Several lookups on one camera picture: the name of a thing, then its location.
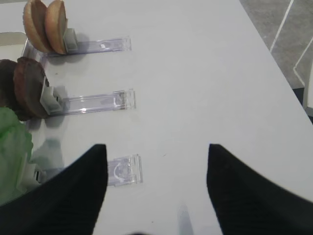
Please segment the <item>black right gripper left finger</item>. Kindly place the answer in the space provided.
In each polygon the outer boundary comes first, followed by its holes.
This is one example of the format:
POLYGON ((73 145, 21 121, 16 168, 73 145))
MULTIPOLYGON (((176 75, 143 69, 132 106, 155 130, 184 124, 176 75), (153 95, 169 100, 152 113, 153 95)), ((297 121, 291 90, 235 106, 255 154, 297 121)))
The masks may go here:
POLYGON ((91 235, 108 185, 107 150, 96 144, 42 186, 1 206, 2 235, 91 235))

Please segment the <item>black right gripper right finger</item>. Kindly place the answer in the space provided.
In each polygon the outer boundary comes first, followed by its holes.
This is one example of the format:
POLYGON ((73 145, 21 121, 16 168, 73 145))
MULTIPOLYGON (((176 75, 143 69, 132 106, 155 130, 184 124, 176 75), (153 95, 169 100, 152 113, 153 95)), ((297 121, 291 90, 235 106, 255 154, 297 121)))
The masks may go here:
POLYGON ((224 235, 311 235, 313 204, 263 177, 220 144, 208 148, 207 190, 224 235))

